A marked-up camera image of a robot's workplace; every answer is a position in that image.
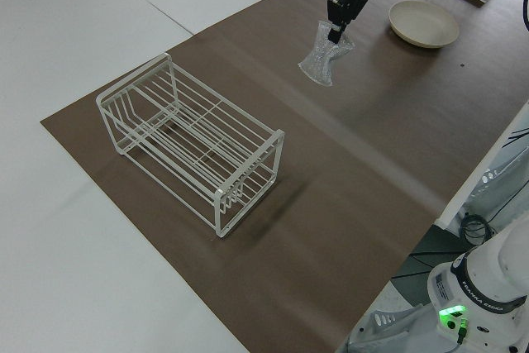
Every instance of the round bowl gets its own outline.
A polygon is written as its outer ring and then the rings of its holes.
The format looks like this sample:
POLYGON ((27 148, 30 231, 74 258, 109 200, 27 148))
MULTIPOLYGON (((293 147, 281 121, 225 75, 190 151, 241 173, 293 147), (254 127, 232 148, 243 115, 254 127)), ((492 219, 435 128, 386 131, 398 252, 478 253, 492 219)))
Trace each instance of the round bowl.
POLYGON ((389 22, 395 33, 408 43, 438 49, 453 43, 460 28, 447 10, 428 2, 407 0, 389 10, 389 22))

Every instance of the white wire dish rack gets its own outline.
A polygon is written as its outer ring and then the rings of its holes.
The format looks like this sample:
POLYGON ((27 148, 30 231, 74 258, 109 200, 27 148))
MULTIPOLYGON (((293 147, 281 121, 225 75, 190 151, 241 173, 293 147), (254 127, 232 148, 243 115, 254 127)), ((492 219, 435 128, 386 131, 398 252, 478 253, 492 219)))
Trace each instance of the white wire dish rack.
POLYGON ((98 95, 126 156, 224 237, 272 186, 284 132, 272 130, 159 55, 98 95))

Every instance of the green indicator light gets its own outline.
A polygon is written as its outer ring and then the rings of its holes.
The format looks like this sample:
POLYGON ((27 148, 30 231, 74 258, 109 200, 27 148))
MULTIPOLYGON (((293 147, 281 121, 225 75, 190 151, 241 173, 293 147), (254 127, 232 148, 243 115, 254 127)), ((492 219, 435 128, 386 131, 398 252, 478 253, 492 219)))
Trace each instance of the green indicator light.
POLYGON ((448 316, 452 313, 457 313, 457 312, 464 312, 466 310, 466 307, 462 306, 462 305, 457 305, 457 306, 454 306, 452 308, 447 308, 447 309, 443 309, 443 310, 440 310, 439 311, 439 316, 448 316))

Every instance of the brown table surface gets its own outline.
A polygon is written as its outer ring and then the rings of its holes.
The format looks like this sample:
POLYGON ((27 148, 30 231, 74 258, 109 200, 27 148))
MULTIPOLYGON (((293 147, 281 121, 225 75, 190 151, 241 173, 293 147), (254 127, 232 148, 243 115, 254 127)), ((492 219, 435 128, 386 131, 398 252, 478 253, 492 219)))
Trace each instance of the brown table surface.
POLYGON ((169 51, 286 132, 277 186, 225 240, 115 153, 101 90, 43 121, 252 353, 336 349, 529 97, 522 0, 427 0, 460 24, 442 50, 390 31, 399 1, 351 24, 331 88, 297 67, 326 0, 264 0, 169 51))

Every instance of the bubble wrap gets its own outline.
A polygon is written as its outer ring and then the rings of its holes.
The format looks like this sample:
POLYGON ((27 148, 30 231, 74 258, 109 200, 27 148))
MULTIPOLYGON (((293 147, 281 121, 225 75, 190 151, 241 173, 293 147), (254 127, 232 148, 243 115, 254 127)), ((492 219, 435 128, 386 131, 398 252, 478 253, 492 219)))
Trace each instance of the bubble wrap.
POLYGON ((305 75, 322 86, 332 86, 331 75, 334 61, 355 47, 346 34, 341 36, 337 45, 329 41, 327 35, 330 30, 331 23, 320 21, 314 48, 307 58, 298 64, 305 75))

